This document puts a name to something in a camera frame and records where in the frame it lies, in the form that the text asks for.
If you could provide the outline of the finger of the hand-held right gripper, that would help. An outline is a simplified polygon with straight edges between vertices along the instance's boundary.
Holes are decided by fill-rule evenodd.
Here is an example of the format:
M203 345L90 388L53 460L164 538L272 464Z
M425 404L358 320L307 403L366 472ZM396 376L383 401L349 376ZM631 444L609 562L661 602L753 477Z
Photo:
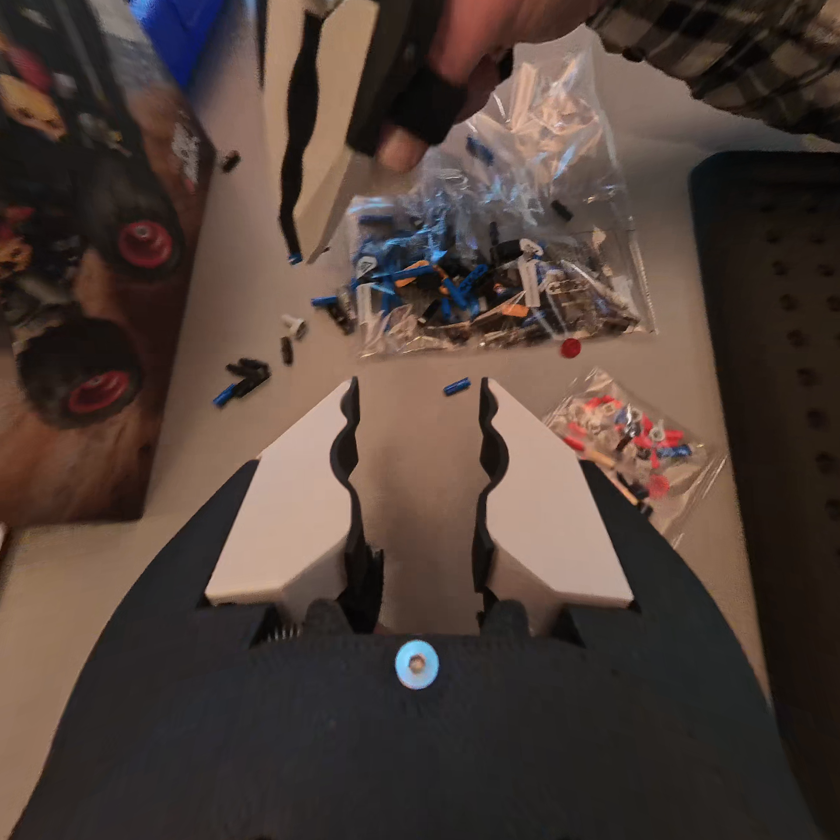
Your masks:
M351 149L348 131L378 14L376 2L342 2L321 29L318 105L302 156L298 197L298 240L307 264L329 246L352 199L373 171L371 158Z
M261 92L266 147L277 171L277 222L289 256L301 246L294 218L301 195L303 155L319 105L317 57L322 17L309 2L261 3Z

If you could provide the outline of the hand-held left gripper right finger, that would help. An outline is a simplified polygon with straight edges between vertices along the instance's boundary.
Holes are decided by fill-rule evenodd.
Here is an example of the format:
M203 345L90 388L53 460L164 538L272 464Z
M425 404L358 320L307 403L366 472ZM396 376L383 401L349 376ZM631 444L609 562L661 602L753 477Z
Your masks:
M634 595L578 456L498 381L479 386L478 496L471 550L483 623L514 601L531 634L568 606L627 609Z

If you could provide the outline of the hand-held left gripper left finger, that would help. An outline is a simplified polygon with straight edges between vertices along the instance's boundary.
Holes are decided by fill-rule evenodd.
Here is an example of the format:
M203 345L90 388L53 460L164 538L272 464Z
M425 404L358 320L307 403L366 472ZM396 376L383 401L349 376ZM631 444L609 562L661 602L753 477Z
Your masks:
M364 535L351 483L360 422L353 377L259 454L205 588L211 605L272 604L302 624L311 603L329 600L356 633L376 629L384 554Z

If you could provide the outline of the clear bag of small pins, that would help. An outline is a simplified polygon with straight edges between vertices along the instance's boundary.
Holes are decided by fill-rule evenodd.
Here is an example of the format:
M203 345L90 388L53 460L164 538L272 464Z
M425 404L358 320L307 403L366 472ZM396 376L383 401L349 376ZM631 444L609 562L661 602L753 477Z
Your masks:
M572 382L544 425L587 459L677 548L726 459L600 367Z

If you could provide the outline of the clear bag of mixed parts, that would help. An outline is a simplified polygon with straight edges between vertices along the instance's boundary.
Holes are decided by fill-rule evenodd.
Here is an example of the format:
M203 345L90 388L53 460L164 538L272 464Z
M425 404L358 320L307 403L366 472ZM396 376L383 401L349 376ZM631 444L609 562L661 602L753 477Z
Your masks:
M592 47L519 59L345 223L363 360L655 330Z

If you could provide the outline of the grey desk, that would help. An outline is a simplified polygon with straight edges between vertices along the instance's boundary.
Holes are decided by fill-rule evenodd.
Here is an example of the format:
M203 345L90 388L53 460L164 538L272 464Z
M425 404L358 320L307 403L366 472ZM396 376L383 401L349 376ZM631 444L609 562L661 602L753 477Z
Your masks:
M313 313L332 288L324 259L290 267L276 231L256 83L251 3L234 2L192 89L221 151L175 358L143 518L36 528L17 538L2 572L2 838L37 783L61 712L98 636L128 589L186 521L246 460L351 375L360 379L360 462L352 481L368 539L385 551L386 627L467 633L480 599L469 572L479 466L476 387L496 378L542 417L573 379L609 371L711 445L725 444L717 378L692 233L687 179L718 151L758 148L755 122L693 101L645 66L593 48L598 97L612 125L647 273L656 333L588 342L574 360L552 346L508 352L360 360L356 345ZM305 319L285 366L280 316ZM267 362L267 382L223 408L238 382L226 364ZM471 387L445 396L464 377Z

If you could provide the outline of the person's right hand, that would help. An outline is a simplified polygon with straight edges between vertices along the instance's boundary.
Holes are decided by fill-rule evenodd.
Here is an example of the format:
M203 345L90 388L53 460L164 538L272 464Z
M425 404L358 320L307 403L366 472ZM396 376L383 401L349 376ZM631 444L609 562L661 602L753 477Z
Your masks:
M541 44L585 24L604 1L447 1L427 64L466 99L455 119L482 110L501 83L499 65L519 44Z

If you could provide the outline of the black bent beam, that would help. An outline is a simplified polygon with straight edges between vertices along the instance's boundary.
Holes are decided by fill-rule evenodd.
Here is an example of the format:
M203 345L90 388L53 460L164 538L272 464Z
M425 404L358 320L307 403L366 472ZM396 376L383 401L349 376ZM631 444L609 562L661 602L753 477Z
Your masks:
M238 377L234 384L232 398L242 398L268 381L271 369L267 362L251 358L240 358L237 363L226 364L226 371Z

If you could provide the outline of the blue plastic bin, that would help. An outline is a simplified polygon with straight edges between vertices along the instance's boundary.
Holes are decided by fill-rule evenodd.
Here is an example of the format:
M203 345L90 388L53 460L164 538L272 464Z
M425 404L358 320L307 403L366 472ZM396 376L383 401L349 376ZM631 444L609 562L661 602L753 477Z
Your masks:
M130 1L129 8L174 80L187 88L225 1Z

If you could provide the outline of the dark perforated mat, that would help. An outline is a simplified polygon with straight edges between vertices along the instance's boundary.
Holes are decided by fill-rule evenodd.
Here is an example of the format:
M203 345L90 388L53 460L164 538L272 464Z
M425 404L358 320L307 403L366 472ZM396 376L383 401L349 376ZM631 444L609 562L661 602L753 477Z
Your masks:
M689 196L775 714L838 838L838 154L714 154Z

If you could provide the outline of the toy truck set box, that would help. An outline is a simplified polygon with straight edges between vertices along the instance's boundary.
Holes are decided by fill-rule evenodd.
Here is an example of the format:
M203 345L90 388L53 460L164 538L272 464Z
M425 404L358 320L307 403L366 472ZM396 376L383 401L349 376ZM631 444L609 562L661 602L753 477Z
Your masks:
M125 2L2 2L1 514L143 514L216 163Z

